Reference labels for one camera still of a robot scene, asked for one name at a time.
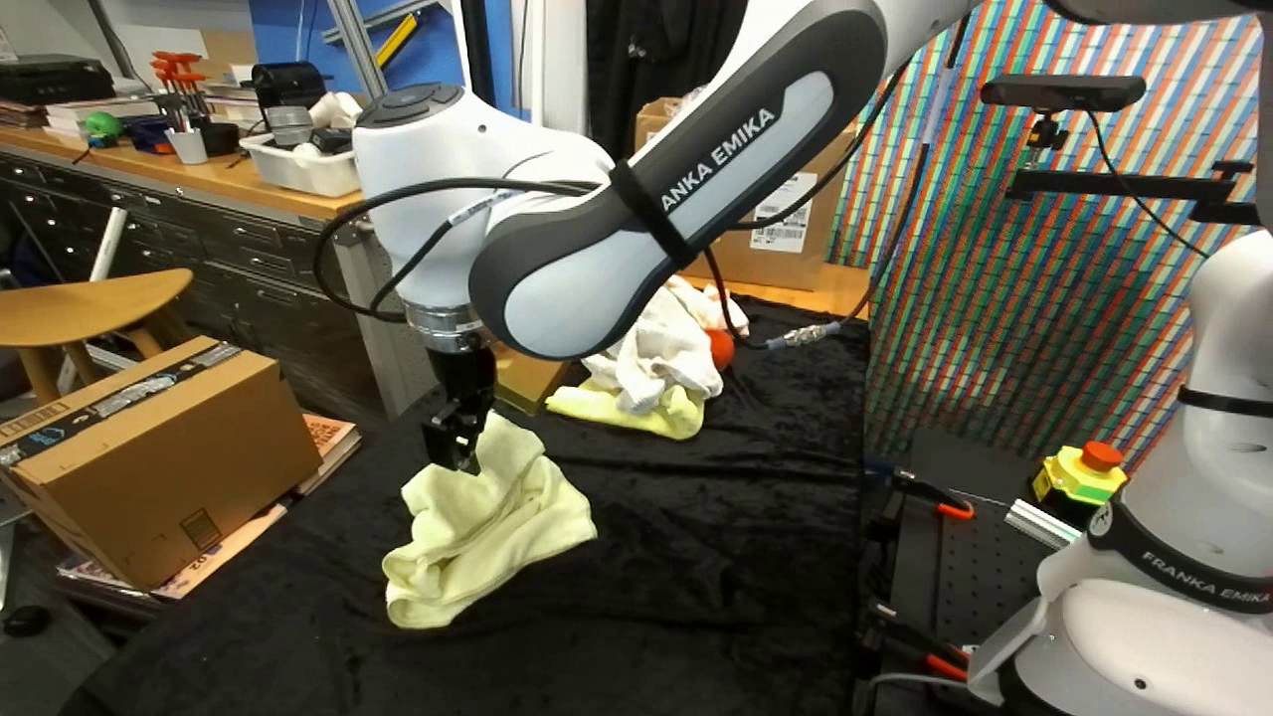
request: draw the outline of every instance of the crumpled cloth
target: crumpled cloth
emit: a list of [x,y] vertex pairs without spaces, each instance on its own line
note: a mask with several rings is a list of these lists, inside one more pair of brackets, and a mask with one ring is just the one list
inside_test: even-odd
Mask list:
[[[746,316],[731,300],[729,310],[746,332]],[[716,291],[695,291],[674,273],[619,344],[586,358],[589,379],[557,386],[544,407],[566,416],[689,442],[703,428],[709,399],[724,393],[709,338],[716,326]]]
[[544,442],[501,414],[477,438],[480,473],[427,466],[402,484],[411,540],[382,557],[386,614],[399,627],[447,627],[517,570],[597,538]]

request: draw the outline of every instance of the white container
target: white container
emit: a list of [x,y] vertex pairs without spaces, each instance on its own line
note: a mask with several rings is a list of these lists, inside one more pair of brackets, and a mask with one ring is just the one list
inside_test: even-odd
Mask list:
[[251,153],[251,166],[264,182],[306,190],[306,196],[350,196],[358,190],[353,153],[306,157],[266,146],[272,135],[248,135],[240,146]]

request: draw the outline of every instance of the wooden table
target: wooden table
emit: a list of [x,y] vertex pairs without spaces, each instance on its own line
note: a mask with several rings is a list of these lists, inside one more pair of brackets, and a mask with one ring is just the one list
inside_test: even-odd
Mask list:
[[87,174],[123,178],[123,182],[152,182],[187,200],[235,202],[235,206],[309,220],[309,224],[325,224],[362,200],[358,190],[325,200],[325,196],[272,188],[253,174],[248,157],[213,157],[197,166],[184,166],[175,157],[148,157],[123,145],[87,153],[82,145],[30,133],[30,126],[0,126],[0,146],[9,157],[25,157],[65,170],[87,170]]

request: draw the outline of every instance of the workbench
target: workbench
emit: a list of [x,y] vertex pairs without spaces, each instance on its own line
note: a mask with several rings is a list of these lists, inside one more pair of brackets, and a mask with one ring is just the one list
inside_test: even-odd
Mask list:
[[[407,326],[353,320],[313,283],[313,234],[358,196],[266,188],[248,157],[184,166],[30,126],[0,126],[0,190],[60,280],[87,280],[107,214],[123,206],[113,273],[192,267],[192,326],[273,355],[309,410],[373,426],[435,386]],[[388,273],[366,227],[342,231],[325,264],[353,304]]]

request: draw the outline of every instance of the wooden stool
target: wooden stool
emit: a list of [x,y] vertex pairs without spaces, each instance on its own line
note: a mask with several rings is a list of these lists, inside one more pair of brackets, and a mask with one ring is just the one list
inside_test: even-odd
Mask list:
[[192,285],[192,271],[152,271],[103,283],[56,283],[29,291],[0,291],[0,348],[14,352],[30,393],[60,399],[56,375],[68,358],[77,386],[99,379],[87,358],[87,338],[121,336],[138,358],[192,338],[171,304]]

